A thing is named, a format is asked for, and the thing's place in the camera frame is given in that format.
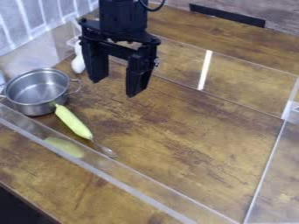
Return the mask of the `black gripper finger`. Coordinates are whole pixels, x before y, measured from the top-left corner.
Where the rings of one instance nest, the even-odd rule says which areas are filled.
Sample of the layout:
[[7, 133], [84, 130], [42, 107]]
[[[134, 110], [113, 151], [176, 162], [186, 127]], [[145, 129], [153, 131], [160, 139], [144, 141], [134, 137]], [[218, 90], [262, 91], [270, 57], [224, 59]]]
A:
[[129, 56], [125, 69], [125, 94], [128, 97], [134, 97], [146, 89], [156, 60], [156, 56], [144, 57], [138, 54]]
[[93, 41], [82, 39], [80, 45], [88, 78], [93, 83], [98, 83], [108, 77], [108, 54]]

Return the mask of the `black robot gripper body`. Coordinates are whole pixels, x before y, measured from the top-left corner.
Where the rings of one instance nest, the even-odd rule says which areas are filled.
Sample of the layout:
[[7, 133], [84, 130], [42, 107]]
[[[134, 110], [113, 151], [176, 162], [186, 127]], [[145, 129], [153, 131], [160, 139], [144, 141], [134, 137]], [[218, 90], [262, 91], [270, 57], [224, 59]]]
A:
[[84, 60], [106, 56], [126, 60], [136, 55], [154, 61], [161, 41], [146, 31], [146, 14], [160, 9], [149, 8], [148, 0], [98, 0], [98, 20], [78, 21]]

